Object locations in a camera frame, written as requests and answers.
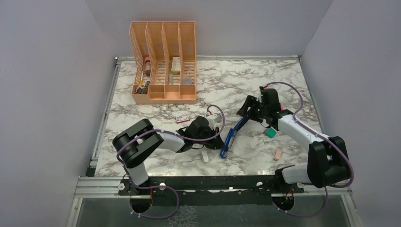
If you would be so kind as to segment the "red white staple box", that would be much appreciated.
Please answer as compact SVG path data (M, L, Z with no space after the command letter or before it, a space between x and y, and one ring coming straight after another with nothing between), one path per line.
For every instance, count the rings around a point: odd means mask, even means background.
M190 116L188 114L182 114L175 117L176 123L188 122L190 120Z

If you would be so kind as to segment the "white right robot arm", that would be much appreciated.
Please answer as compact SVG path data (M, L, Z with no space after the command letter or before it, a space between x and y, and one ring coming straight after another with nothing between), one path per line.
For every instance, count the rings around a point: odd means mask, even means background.
M294 113L282 109L277 90L261 89L261 98L247 96L237 111L246 122L265 121L276 131L280 131L307 151L307 163L288 166L276 170L273 187L285 192L294 183L305 183L317 188L334 186L344 180L353 180L345 142L341 137L329 137L309 128Z

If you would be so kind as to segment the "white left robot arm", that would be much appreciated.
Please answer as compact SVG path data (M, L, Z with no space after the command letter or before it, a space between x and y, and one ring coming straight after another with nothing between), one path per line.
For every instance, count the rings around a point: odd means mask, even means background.
M192 149L200 144L216 150L225 147L219 128L211 119L198 116L189 126L176 131L156 129L149 119L142 119L113 139L117 159L124 164L131 178L131 188L137 194L148 190L148 173L144 161L158 148L176 153Z

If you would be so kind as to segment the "small white stapler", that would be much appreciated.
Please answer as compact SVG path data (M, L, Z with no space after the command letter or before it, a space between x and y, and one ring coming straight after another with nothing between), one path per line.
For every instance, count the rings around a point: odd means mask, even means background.
M202 160L204 163L209 162L208 152L206 150L201 151Z

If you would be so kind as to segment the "blue stapler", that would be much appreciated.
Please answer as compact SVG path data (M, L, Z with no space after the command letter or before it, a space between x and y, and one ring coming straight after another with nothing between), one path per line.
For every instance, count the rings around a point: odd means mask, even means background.
M242 117L237 124L231 128L227 134L227 137L225 139L225 147L221 149L220 151L220 157L225 159L230 155L230 152L233 147L233 143L235 140L235 137L239 130L248 122L249 118L248 117Z

